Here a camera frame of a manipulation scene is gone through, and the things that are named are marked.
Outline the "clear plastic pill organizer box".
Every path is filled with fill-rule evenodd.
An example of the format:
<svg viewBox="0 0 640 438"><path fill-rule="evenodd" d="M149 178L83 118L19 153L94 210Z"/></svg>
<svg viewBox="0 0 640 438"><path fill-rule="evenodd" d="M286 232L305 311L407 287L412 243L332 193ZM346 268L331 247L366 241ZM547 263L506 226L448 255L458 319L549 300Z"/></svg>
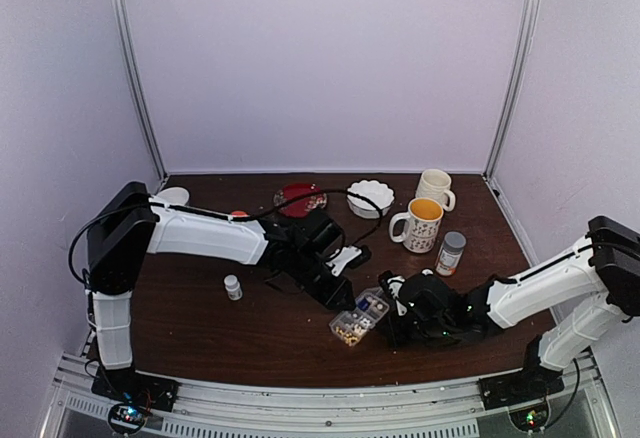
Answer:
<svg viewBox="0 0 640 438"><path fill-rule="evenodd" d="M329 323L331 333L349 347L360 343L390 309L381 287L365 289L355 302L353 310L340 312Z"/></svg>

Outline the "grey cap supplement bottle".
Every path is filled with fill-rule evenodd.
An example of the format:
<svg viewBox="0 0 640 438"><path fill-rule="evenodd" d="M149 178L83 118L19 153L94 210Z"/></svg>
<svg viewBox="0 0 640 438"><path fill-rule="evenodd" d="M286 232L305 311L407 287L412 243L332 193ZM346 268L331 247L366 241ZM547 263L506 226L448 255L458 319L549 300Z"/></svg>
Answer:
<svg viewBox="0 0 640 438"><path fill-rule="evenodd" d="M441 276L453 275L458 268L466 244L466 237L462 233L447 232L438 253L435 271Z"/></svg>

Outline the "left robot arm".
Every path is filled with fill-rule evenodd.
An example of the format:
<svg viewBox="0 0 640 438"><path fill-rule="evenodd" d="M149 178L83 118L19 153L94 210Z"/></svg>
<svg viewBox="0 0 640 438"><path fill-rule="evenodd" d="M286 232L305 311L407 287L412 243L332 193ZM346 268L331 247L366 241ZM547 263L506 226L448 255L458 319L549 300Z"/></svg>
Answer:
<svg viewBox="0 0 640 438"><path fill-rule="evenodd" d="M237 217L172 204L148 193L141 182L126 184L81 230L87 239L87 270L78 275L89 296L106 387L123 402L137 400L144 382L131 369L130 302L145 257L183 254L259 266L289 275L324 308L351 310L355 297L343 271L360 256L354 247L333 255L343 235L322 209L296 221L271 213Z"/></svg>

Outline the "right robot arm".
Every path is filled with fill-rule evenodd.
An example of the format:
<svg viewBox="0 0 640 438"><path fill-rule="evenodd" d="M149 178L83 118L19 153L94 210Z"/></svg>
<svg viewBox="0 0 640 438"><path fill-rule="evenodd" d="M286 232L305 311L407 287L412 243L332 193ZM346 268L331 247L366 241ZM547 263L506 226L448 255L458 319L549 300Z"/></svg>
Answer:
<svg viewBox="0 0 640 438"><path fill-rule="evenodd" d="M535 398L575 356L618 321L639 314L639 234L606 216L555 257L510 277L494 275L459 293L426 269L408 278L386 271L378 282L393 310L384 331L393 345L477 343L570 299L582 302L526 349L512 377L519 398Z"/></svg>

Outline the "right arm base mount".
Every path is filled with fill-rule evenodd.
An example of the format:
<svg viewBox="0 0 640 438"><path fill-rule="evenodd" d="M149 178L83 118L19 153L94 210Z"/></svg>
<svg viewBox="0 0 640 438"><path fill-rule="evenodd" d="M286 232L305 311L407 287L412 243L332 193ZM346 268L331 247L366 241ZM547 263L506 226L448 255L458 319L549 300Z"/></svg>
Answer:
<svg viewBox="0 0 640 438"><path fill-rule="evenodd" d="M561 372L525 372L524 370L480 379L480 394L486 410L512 407L542 399L565 389Z"/></svg>

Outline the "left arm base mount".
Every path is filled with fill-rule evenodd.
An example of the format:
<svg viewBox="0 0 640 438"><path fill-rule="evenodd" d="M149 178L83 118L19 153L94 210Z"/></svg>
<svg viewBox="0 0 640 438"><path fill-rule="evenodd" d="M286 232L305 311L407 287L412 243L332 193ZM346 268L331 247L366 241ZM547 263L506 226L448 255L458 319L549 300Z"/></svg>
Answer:
<svg viewBox="0 0 640 438"><path fill-rule="evenodd" d="M171 412L178 388L179 383L175 380L123 369L99 372L93 380L91 391L112 400Z"/></svg>

